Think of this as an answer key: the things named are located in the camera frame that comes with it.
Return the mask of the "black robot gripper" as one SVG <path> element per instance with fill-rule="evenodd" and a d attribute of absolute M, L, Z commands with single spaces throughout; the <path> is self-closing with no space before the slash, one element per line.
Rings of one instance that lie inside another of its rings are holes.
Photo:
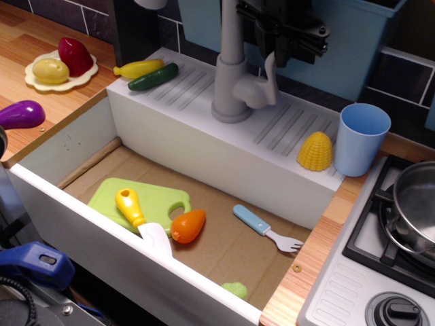
<path fill-rule="evenodd" d="M 254 24 L 254 44 L 264 58 L 275 54 L 277 67 L 299 59 L 299 50 L 322 55 L 328 49 L 329 27 L 311 1 L 241 1 L 237 14 Z"/>

